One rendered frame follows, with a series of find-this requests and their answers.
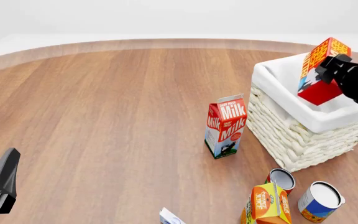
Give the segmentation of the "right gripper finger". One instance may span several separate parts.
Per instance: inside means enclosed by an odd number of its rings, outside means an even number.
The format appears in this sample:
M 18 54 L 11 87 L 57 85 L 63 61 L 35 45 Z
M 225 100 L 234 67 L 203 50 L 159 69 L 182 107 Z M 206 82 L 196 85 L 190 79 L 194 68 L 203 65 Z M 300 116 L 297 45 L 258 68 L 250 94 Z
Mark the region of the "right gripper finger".
M 334 79 L 335 57 L 326 57 L 318 67 L 316 67 L 315 72 L 317 72 L 323 82 L 331 83 Z

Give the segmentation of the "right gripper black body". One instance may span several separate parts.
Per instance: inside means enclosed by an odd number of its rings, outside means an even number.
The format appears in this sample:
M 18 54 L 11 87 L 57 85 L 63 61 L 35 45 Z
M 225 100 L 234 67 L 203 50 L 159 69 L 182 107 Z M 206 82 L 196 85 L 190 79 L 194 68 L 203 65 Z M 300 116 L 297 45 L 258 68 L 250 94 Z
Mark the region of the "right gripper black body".
M 330 67 L 334 70 L 349 70 L 352 68 L 352 58 L 345 54 L 338 54 L 334 56 L 330 63 Z

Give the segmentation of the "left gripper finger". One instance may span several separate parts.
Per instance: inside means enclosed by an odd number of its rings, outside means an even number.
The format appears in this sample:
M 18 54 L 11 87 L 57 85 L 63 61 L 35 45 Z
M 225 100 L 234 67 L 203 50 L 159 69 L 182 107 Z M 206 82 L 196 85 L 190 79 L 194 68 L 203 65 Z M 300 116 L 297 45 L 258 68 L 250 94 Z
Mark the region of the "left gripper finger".
M 14 147 L 9 148 L 0 159 L 0 192 L 16 196 L 16 174 L 21 154 Z

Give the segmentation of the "red and yellow butter box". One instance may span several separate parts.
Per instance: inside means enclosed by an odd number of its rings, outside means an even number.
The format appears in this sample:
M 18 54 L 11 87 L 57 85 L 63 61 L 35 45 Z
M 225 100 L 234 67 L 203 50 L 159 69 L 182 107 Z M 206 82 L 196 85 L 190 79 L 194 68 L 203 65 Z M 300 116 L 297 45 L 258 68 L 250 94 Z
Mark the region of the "red and yellow butter box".
M 303 59 L 298 96 L 304 100 L 319 106 L 342 94 L 337 83 L 322 81 L 317 68 L 325 59 L 331 59 L 337 55 L 344 55 L 341 59 L 351 61 L 351 48 L 339 40 L 330 37 L 315 47 Z

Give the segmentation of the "white cloth basket liner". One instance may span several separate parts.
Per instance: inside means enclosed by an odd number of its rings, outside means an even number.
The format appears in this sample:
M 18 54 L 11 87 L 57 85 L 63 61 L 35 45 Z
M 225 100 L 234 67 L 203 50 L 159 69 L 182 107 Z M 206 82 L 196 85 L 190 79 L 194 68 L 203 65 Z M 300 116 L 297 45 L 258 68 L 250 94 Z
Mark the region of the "white cloth basket liner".
M 358 121 L 358 104 L 344 95 L 319 106 L 298 96 L 306 54 L 257 63 L 252 84 L 264 92 L 262 103 L 285 124 L 300 123 L 314 133 L 343 128 Z

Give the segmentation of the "white woven basket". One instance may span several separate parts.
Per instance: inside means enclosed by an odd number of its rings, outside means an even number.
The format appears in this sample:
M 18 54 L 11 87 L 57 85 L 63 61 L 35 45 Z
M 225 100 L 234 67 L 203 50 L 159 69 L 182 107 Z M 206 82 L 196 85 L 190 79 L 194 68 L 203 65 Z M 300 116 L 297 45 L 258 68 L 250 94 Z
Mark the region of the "white woven basket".
M 281 168 L 294 172 L 315 166 L 357 145 L 358 121 L 314 133 L 300 123 L 285 124 L 262 103 L 264 95 L 251 81 L 247 126 Z

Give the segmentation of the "white cream cheese box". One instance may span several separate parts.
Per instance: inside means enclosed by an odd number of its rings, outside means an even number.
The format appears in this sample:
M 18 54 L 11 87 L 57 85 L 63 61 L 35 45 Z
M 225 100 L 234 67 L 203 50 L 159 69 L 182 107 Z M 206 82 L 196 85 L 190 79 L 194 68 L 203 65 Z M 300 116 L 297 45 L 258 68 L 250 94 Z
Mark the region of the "white cream cheese box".
M 162 224 L 186 224 L 165 207 L 161 209 L 159 215 Z

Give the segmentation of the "red and white milk carton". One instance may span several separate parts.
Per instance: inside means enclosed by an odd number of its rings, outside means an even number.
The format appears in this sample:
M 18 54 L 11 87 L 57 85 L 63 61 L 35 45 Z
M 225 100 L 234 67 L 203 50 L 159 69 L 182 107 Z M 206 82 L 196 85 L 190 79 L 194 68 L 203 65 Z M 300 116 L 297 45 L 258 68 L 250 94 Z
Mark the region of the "red and white milk carton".
M 215 159 L 237 152 L 246 121 L 243 94 L 209 104 L 204 142 Z

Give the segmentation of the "red tin can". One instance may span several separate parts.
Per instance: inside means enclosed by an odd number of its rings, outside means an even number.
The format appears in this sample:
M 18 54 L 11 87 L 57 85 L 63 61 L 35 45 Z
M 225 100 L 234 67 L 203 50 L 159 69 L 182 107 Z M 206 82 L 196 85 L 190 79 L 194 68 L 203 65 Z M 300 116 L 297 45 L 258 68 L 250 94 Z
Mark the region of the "red tin can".
M 276 182 L 288 195 L 295 188 L 296 182 L 289 171 L 281 168 L 274 168 L 269 173 L 264 184 Z

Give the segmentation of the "blue and white tin can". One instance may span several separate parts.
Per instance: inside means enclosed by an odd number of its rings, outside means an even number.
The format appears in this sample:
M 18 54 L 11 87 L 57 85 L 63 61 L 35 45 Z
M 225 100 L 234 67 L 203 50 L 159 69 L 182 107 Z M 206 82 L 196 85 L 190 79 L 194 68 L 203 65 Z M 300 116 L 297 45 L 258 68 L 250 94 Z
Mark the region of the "blue and white tin can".
M 345 202 L 346 199 L 334 186 L 316 181 L 298 200 L 298 210 L 310 222 L 321 223 Z

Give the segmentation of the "orange juice carton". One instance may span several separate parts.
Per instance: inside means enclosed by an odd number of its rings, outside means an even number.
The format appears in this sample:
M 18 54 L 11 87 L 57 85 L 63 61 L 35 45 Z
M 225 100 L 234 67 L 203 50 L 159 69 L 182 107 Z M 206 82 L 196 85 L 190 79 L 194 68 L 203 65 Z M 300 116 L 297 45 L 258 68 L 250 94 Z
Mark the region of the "orange juice carton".
M 287 193 L 275 182 L 255 186 L 243 208 L 241 224 L 292 224 Z

